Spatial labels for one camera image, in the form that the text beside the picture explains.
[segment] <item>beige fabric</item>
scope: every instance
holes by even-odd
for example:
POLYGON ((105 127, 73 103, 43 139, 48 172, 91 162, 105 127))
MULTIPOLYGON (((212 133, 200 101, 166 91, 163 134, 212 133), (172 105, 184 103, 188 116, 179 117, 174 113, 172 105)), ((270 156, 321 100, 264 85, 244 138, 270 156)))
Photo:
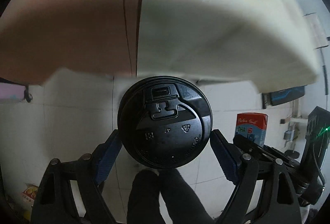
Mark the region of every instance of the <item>beige fabric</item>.
POLYGON ((0 77, 55 70, 136 75, 141 0, 11 0, 0 18, 0 77))
POLYGON ((142 0, 137 75, 253 81, 268 93, 314 83, 315 47, 296 0, 142 0))

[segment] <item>screw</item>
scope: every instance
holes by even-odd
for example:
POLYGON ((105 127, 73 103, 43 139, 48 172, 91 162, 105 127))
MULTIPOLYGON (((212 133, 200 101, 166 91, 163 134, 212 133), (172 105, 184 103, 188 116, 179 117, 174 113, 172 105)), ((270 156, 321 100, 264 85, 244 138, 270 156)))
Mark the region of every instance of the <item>screw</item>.
POLYGON ((244 153, 244 154, 242 155, 242 157, 243 157, 244 160, 247 160, 247 161, 251 160, 251 155, 248 154, 248 153, 244 153))
POLYGON ((81 158, 84 161, 88 161, 91 157, 92 157, 92 155, 90 153, 85 153, 81 158))
POLYGON ((280 158, 276 158, 275 162, 276 162, 278 165, 282 165, 282 164, 283 164, 283 160, 280 159, 280 158))
POLYGON ((58 164, 58 159, 52 159, 51 160, 51 165, 57 165, 58 164))

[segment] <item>blue gripper pad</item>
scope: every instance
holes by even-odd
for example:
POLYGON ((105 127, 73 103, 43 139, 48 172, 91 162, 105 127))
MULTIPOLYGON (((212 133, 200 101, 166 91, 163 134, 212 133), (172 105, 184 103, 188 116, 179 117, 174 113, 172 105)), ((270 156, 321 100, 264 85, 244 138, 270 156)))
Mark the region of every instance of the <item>blue gripper pad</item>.
POLYGON ((114 130, 107 141, 98 145, 94 150, 92 169, 94 182, 97 185, 108 178, 122 145, 118 130, 114 130))
POLYGON ((226 178, 237 185, 240 181, 240 152, 238 148, 227 142, 219 130, 213 130, 210 135, 211 148, 226 178))

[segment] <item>black cable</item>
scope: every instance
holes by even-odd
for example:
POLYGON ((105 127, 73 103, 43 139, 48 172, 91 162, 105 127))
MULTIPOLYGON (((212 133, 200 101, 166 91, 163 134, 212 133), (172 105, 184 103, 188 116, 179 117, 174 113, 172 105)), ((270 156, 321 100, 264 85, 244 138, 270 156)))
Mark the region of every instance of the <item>black cable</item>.
POLYGON ((318 171, 318 176, 320 177, 320 179, 321 179, 321 181, 322 181, 322 187, 324 188, 324 187, 325 187, 325 179, 324 179, 324 177, 323 177, 323 175, 322 175, 322 173, 321 173, 321 169, 319 168, 318 163, 317 163, 317 161, 316 161, 315 150, 314 150, 314 143, 313 143, 313 146, 312 146, 312 148, 311 148, 311 151, 312 151, 312 153, 313 153, 314 163, 315 163, 316 168, 317 168, 317 171, 318 171))
POLYGON ((316 47, 315 49, 326 48, 326 47, 329 47, 329 45, 316 47))
POLYGON ((2 172, 1 172, 1 165, 0 165, 0 195, 5 196, 5 188, 4 188, 4 186, 3 186, 2 172))
POLYGON ((327 68, 326 68, 325 61, 324 61, 324 55, 323 55, 322 48, 320 48, 320 53, 321 53, 322 69, 323 69, 323 76, 324 76, 324 91, 325 91, 325 102, 326 102, 325 109, 328 110, 328 94, 329 94, 328 73, 327 73, 327 68))

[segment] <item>tile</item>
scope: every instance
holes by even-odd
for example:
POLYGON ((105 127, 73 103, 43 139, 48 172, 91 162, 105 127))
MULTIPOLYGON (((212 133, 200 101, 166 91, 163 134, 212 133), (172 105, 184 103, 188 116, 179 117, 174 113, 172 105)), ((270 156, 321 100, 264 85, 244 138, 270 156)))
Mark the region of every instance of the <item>tile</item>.
POLYGON ((233 190, 234 185, 225 177, 197 183, 195 192, 209 215, 222 211, 233 190))
POLYGON ((61 69, 45 83, 45 105, 112 109, 112 89, 106 76, 61 69))
POLYGON ((120 189, 131 189, 136 174, 145 166, 131 157, 123 146, 116 159, 116 169, 120 189))
POLYGON ((200 87, 213 112, 261 109, 261 94, 250 81, 210 84, 200 87))
POLYGON ((116 164, 113 164, 109 176, 104 183, 107 184, 109 188, 119 188, 116 164))
POLYGON ((262 182, 263 182, 262 180, 258 180, 255 184, 255 190, 253 191, 253 195, 252 195, 252 198, 250 201, 250 205, 247 209, 247 213, 249 213, 250 211, 252 211, 253 209, 255 209, 257 207, 260 192, 261 192, 262 182))
POLYGON ((120 101, 125 92, 136 82, 143 78, 115 77, 113 80, 113 129, 117 129, 117 114, 120 101))
MULTIPOLYGON (((298 133, 298 138, 296 139, 295 141, 295 146, 294 146, 294 150, 299 152, 300 153, 300 156, 298 159, 296 159, 298 162, 301 161, 301 158, 303 156, 303 152, 304 152, 304 149, 305 149, 305 145, 306 145, 306 138, 305 138, 305 135, 306 135, 306 129, 307 127, 303 127, 303 126, 299 126, 299 133, 298 133)), ((323 162, 324 164, 327 162, 327 160, 330 160, 330 154, 326 154, 325 156, 325 162, 323 162)), ((322 171, 325 170, 327 171, 327 173, 330 174, 330 169, 327 169, 326 166, 323 164, 322 166, 322 171)))
POLYGON ((268 109, 265 113, 268 115, 265 144, 281 149, 284 147, 283 137, 288 125, 280 125, 280 120, 288 114, 288 109, 268 109))
POLYGON ((222 211, 223 210, 218 211, 217 213, 211 214, 210 217, 213 218, 213 219, 216 219, 217 217, 219 217, 221 215, 222 211))
POLYGON ((62 162, 92 153, 112 132, 112 111, 45 106, 46 130, 62 162))
POLYGON ((73 199, 75 200, 75 206, 77 208, 78 214, 80 217, 83 217, 86 214, 86 208, 83 202, 83 199, 80 195, 80 190, 77 181, 70 181, 73 199))
POLYGON ((214 112, 213 130, 218 129, 229 143, 233 142, 236 127, 237 111, 214 112))
POLYGON ((129 199, 129 195, 131 193, 131 190, 127 190, 127 189, 119 189, 119 190, 120 190, 121 200, 123 201, 123 207, 124 207, 125 215, 127 217, 128 199, 129 199))
POLYGON ((161 194, 159 194, 159 210, 166 224, 173 224, 170 215, 168 214, 166 204, 161 194))
POLYGON ((118 188, 111 188, 109 185, 105 184, 102 197, 114 219, 117 222, 126 223, 126 215, 121 201, 120 190, 118 188))
POLYGON ((267 109, 292 109, 292 102, 287 102, 276 106, 267 106, 267 109))
POLYGON ((187 163, 184 166, 178 167, 178 171, 180 172, 181 176, 189 185, 195 184, 197 181, 198 175, 198 166, 200 162, 200 157, 196 157, 190 163, 187 163))
POLYGON ((211 148, 209 141, 200 154, 200 163, 196 183, 209 181, 222 176, 224 176, 224 173, 211 148))
POLYGON ((44 104, 45 88, 38 85, 29 85, 29 93, 32 95, 32 104, 44 104))
POLYGON ((1 104, 0 148, 10 149, 32 166, 47 167, 53 152, 45 129, 43 105, 1 104))
POLYGON ((24 169, 23 159, 6 147, 0 148, 1 173, 6 193, 10 195, 24 209, 30 210, 22 199, 21 192, 26 189, 29 183, 24 169))
POLYGON ((31 162, 29 162, 28 159, 23 161, 23 166, 27 175, 27 183, 39 186, 47 166, 45 167, 34 166, 33 164, 31 164, 31 162))

